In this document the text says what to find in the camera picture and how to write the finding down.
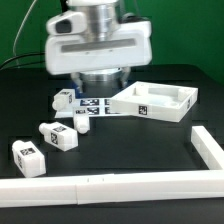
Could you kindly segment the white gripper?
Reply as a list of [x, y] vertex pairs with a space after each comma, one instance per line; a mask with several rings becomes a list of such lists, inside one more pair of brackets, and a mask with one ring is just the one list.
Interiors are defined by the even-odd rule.
[[86, 42], [81, 35], [50, 36], [45, 47], [46, 69], [52, 75], [72, 73], [77, 90], [83, 92], [79, 73], [122, 68], [120, 85], [125, 88], [133, 66], [152, 60], [151, 23], [121, 24], [107, 41]]

